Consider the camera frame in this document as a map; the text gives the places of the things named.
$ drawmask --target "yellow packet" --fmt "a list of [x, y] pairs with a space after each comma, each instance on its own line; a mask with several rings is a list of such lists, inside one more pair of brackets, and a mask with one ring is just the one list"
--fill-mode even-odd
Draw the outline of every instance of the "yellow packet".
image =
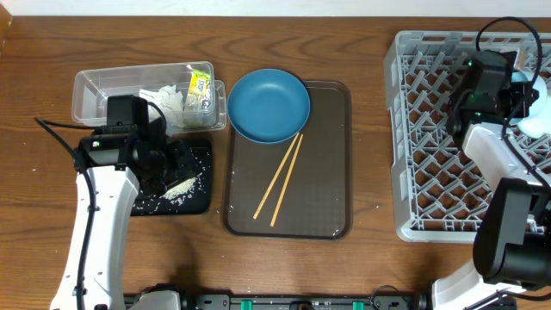
[[188, 96], [183, 106], [184, 111], [207, 109], [211, 104], [210, 87], [210, 74], [194, 69], [189, 82]]

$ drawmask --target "chopstick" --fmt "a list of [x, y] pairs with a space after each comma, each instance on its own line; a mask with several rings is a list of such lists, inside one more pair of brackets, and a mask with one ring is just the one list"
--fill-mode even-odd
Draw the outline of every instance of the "chopstick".
[[276, 223], [277, 214], [279, 213], [279, 207], [282, 204], [283, 196], [285, 196], [285, 190], [287, 189], [287, 183], [289, 183], [289, 178], [291, 177], [291, 172], [293, 172], [294, 161], [296, 160], [296, 156], [299, 154], [300, 143], [302, 142], [302, 137], [304, 137], [304, 134], [300, 135], [299, 144], [296, 146], [296, 150], [294, 150], [293, 160], [291, 160], [291, 165], [289, 166], [289, 171], [287, 172], [287, 177], [285, 177], [285, 183], [283, 184], [282, 193], [279, 195], [279, 201], [277, 201], [277, 207], [275, 207], [274, 217], [272, 217], [272, 222], [269, 224], [272, 227], [274, 226], [274, 223]]
[[300, 133], [297, 133], [294, 136], [293, 143], [291, 143], [291, 146], [287, 150], [287, 153], [285, 153], [285, 157], [283, 157], [282, 162], [279, 164], [279, 168], [277, 168], [277, 171], [275, 172], [274, 178], [272, 178], [272, 182], [270, 182], [268, 189], [266, 190], [266, 193], [264, 194], [264, 197], [262, 197], [262, 200], [260, 201], [260, 204], [258, 205], [257, 211], [252, 216], [253, 219], [257, 219], [258, 214], [260, 213], [260, 210], [262, 210], [262, 206], [266, 202], [266, 199], [268, 198], [269, 192], [272, 190], [272, 187], [274, 186], [274, 183], [276, 182], [277, 177], [279, 176], [279, 173], [282, 171], [283, 165], [285, 165], [285, 162], [287, 161], [287, 157], [291, 153], [291, 150], [293, 149], [294, 142], [296, 141], [296, 138], [300, 135]]

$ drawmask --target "blue bowl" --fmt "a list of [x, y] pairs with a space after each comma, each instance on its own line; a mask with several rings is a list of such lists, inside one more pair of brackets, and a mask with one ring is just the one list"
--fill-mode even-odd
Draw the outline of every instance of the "blue bowl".
[[262, 69], [245, 75], [233, 86], [227, 113], [235, 130], [247, 139], [280, 143], [306, 125], [310, 96], [294, 75]]

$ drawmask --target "green tape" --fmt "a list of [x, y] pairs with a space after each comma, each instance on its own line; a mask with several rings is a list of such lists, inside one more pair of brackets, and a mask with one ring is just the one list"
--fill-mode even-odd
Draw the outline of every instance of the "green tape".
[[363, 302], [361, 301], [352, 302], [352, 310], [363, 310]]
[[252, 301], [241, 301], [241, 310], [252, 310]]

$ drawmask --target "item in basket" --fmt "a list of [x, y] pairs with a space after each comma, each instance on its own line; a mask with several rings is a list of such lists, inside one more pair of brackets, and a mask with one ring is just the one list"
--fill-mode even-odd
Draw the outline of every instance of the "item in basket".
[[[139, 96], [157, 105], [170, 124], [179, 127], [183, 126], [181, 117], [183, 111], [183, 95], [181, 91], [176, 91], [175, 85], [164, 86], [158, 91], [139, 90]], [[159, 117], [157, 111], [151, 107], [149, 108], [149, 115]]]
[[189, 82], [188, 96], [186, 97], [183, 109], [185, 111], [196, 111], [210, 107], [210, 87], [210, 74], [194, 69], [191, 81]]

